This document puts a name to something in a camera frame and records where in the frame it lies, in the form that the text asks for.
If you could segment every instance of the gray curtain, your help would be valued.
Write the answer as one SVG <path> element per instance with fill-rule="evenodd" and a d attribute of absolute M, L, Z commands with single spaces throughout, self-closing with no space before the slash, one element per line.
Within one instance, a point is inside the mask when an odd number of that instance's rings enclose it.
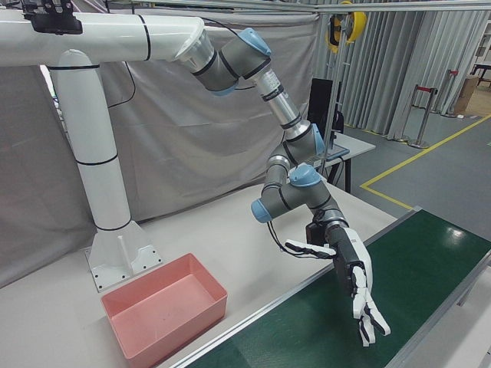
<path fill-rule="evenodd" d="M 159 9 L 137 13 L 198 15 L 238 30 L 253 27 L 273 50 L 276 74 L 306 112 L 317 33 L 315 15 Z M 208 33 L 216 47 L 235 37 L 216 26 L 209 27 Z M 182 210 L 264 173 L 267 157 L 282 139 L 282 129 L 254 88 L 215 97 L 178 64 L 151 61 L 129 66 L 137 92 L 130 102 L 110 109 L 110 115 L 134 219 Z M 106 64 L 101 75 L 108 104 L 131 95 L 133 86 L 123 64 Z M 238 88 L 249 86 L 250 82 L 242 81 Z"/>
<path fill-rule="evenodd" d="M 457 69 L 448 98 L 439 103 L 443 113 L 452 113 L 488 17 L 489 11 L 368 13 L 362 37 L 347 51 L 340 101 L 346 123 L 398 138 L 414 85 L 441 87 L 447 69 Z M 328 19 L 321 20 L 315 76 L 332 79 L 336 57 L 323 41 Z M 416 100 L 426 102 L 424 94 Z"/>
<path fill-rule="evenodd" d="M 448 69 L 458 70 L 451 80 L 450 92 L 439 103 L 442 113 L 452 113 L 476 53 L 480 35 L 486 27 L 489 11 L 439 11 L 424 16 L 417 42 L 411 55 L 410 66 L 404 78 L 403 89 L 387 138 L 402 136 L 405 117 L 410 109 L 414 85 L 437 87 L 440 92 Z M 415 104 L 427 105 L 427 94 L 419 93 Z"/>
<path fill-rule="evenodd" d="M 309 3 L 335 3 L 331 0 Z M 324 42 L 330 15 L 321 20 L 315 77 L 332 79 L 337 56 Z M 341 111 L 345 123 L 386 134 L 393 120 L 423 12 L 367 13 L 367 27 L 346 51 Z"/>
<path fill-rule="evenodd" d="M 39 67 L 0 68 L 0 287 L 89 246 L 81 178 Z"/>
<path fill-rule="evenodd" d="M 149 9 L 147 14 L 163 14 Z M 166 14 L 191 15 L 184 11 Z M 252 26 L 270 44 L 272 65 L 306 113 L 316 15 L 206 13 L 236 29 Z M 209 35 L 219 47 L 233 36 Z M 170 214 L 214 199 L 261 176 L 282 129 L 255 89 L 214 97 L 177 64 L 129 63 L 134 98 L 111 108 L 133 218 Z M 108 105 L 133 92 L 122 63 L 105 64 Z M 248 87 L 243 81 L 239 87 Z M 74 157 L 37 67 L 0 68 L 0 287 L 95 233 Z"/>

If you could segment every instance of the yellow cable reel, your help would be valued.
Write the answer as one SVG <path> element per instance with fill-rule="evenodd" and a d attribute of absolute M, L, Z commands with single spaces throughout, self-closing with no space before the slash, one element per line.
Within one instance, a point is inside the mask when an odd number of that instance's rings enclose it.
<path fill-rule="evenodd" d="M 341 2 L 341 4 L 351 4 L 350 1 L 346 0 Z M 347 18 L 346 35 L 348 39 L 347 44 L 353 43 L 365 29 L 367 25 L 367 16 L 362 11 L 353 11 L 348 14 Z M 341 19 L 337 15 L 331 17 L 331 25 L 329 31 L 325 34 L 325 42 L 329 49 L 335 54 L 338 53 L 339 40 L 341 39 Z"/>

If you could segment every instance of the black monitor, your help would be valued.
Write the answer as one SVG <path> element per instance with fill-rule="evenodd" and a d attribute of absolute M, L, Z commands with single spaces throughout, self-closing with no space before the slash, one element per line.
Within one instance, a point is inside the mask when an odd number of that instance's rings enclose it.
<path fill-rule="evenodd" d="M 307 119 L 311 123 L 317 124 L 321 135 L 324 137 L 325 135 L 325 124 L 328 119 L 328 108 L 329 101 L 331 100 L 331 89 L 332 89 L 332 80 L 328 79 L 312 79 L 312 85 L 310 88 L 310 98 L 308 100 L 308 114 Z M 341 95 L 341 82 L 339 84 L 338 89 L 338 98 Z M 342 115 L 338 113 L 338 109 L 336 107 L 336 113 L 334 114 L 334 120 L 332 122 L 332 130 L 343 133 L 344 130 L 344 120 Z"/>

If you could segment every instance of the cardboard box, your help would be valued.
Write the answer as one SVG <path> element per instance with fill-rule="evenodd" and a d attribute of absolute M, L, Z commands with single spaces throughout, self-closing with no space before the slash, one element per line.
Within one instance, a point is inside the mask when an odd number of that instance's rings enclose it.
<path fill-rule="evenodd" d="M 453 113 L 456 115 L 463 114 L 466 111 L 470 98 L 459 97 L 455 105 L 453 105 Z"/>
<path fill-rule="evenodd" d="M 478 83 L 479 77 L 477 75 L 467 75 L 466 80 L 463 83 L 462 90 L 460 90 L 459 98 L 468 97 L 470 99 Z"/>

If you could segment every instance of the blue joint cap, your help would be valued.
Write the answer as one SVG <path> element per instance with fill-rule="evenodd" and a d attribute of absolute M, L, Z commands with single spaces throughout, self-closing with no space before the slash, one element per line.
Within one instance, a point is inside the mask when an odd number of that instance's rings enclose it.
<path fill-rule="evenodd" d="M 314 186 L 321 181 L 321 176 L 310 165 L 301 165 L 290 174 L 290 184 L 300 188 Z"/>
<path fill-rule="evenodd" d="M 272 220 L 271 215 L 269 214 L 266 207 L 262 204 L 261 199 L 256 199 L 251 204 L 251 210 L 255 219 L 261 222 L 262 224 Z"/>
<path fill-rule="evenodd" d="M 317 124 L 312 124 L 314 127 L 314 138 L 315 138 L 315 154 L 320 155 L 325 151 L 324 140 L 322 139 L 321 132 L 319 132 L 319 128 L 317 128 Z"/>
<path fill-rule="evenodd" d="M 239 81 L 236 81 L 233 86 L 226 88 L 225 90 L 211 90 L 210 92 L 215 96 L 226 96 L 227 94 L 231 94 L 234 90 L 236 90 L 237 84 Z"/>
<path fill-rule="evenodd" d="M 252 28 L 246 28 L 245 30 L 241 31 L 239 33 L 239 37 L 251 48 L 256 49 L 266 56 L 271 55 L 271 48 L 269 48 L 268 44 L 266 44 L 261 36 L 259 36 L 259 33 L 254 31 Z"/>

